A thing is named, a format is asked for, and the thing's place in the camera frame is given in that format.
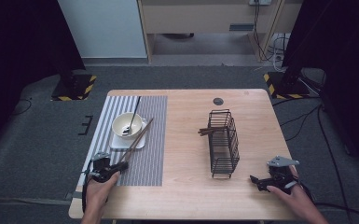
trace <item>striped placemat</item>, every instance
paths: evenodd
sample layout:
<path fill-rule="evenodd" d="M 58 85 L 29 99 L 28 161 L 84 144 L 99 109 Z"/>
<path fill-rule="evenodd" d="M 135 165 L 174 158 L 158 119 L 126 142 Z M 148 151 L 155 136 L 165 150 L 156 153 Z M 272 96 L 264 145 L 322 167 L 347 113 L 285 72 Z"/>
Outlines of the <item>striped placemat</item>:
<path fill-rule="evenodd" d="M 130 168 L 121 174 L 117 182 L 118 186 L 162 185 L 167 98 L 167 96 L 142 96 L 137 113 L 147 121 L 153 118 L 153 123 L 146 133 L 145 146 L 135 149 L 132 153 Z M 137 96 L 106 97 L 82 171 L 87 169 L 90 159 L 99 151 L 111 154 L 111 165 L 117 163 L 118 158 L 125 153 L 125 149 L 112 149 L 109 146 L 109 139 L 113 134 L 111 125 L 118 115 L 134 111 L 136 99 Z M 77 183 L 79 186 L 83 185 L 84 177 L 84 175 L 80 176 Z"/>

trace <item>spoon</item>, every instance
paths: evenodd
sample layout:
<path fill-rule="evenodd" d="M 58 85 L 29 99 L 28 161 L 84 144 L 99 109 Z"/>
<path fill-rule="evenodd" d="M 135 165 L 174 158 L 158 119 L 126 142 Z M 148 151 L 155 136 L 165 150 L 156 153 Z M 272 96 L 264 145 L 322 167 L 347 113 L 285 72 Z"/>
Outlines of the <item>spoon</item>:
<path fill-rule="evenodd" d="M 129 135 L 131 133 L 131 126 L 133 122 L 133 118 L 135 118 L 136 110 L 138 109 L 139 101 L 141 100 L 141 96 L 138 96 L 138 101 L 136 102 L 135 111 L 133 111 L 132 119 L 130 126 L 128 126 L 124 131 L 122 135 Z"/>

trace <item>yellow black hazard tape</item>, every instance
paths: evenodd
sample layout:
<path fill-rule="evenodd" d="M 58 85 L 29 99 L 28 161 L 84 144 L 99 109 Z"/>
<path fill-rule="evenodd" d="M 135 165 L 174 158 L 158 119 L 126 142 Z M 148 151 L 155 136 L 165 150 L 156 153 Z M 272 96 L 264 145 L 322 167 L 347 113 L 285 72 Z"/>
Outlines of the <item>yellow black hazard tape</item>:
<path fill-rule="evenodd" d="M 271 94 L 273 99 L 295 99 L 310 97 L 308 94 L 278 94 L 275 92 L 275 88 L 271 82 L 271 79 L 269 78 L 269 74 L 264 75 L 264 80 L 266 80 L 267 86 L 269 87 L 269 94 Z"/>
<path fill-rule="evenodd" d="M 97 76 L 76 76 L 77 87 L 76 91 L 78 94 L 71 95 L 68 93 L 68 90 L 63 89 L 62 87 L 57 87 L 61 89 L 56 91 L 51 95 L 51 101 L 73 101 L 73 100 L 86 100 L 89 97 L 92 86 L 94 85 L 95 79 Z"/>

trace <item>white wall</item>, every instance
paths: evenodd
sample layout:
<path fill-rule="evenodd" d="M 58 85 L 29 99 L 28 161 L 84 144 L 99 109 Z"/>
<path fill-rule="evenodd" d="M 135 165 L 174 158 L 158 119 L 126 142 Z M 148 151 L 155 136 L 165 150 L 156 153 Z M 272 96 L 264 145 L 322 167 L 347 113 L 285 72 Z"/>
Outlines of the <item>white wall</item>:
<path fill-rule="evenodd" d="M 136 0 L 58 0 L 82 58 L 146 58 Z"/>

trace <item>black wire basket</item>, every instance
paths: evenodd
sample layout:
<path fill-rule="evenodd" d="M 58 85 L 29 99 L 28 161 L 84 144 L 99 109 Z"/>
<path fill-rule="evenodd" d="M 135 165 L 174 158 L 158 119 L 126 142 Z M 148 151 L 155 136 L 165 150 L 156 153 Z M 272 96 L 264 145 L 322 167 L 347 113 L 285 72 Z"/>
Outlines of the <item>black wire basket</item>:
<path fill-rule="evenodd" d="M 212 177 L 234 173 L 240 160 L 238 136 L 234 118 L 226 110 L 213 110 L 209 114 L 208 128 L 200 129 L 201 135 L 208 134 Z"/>

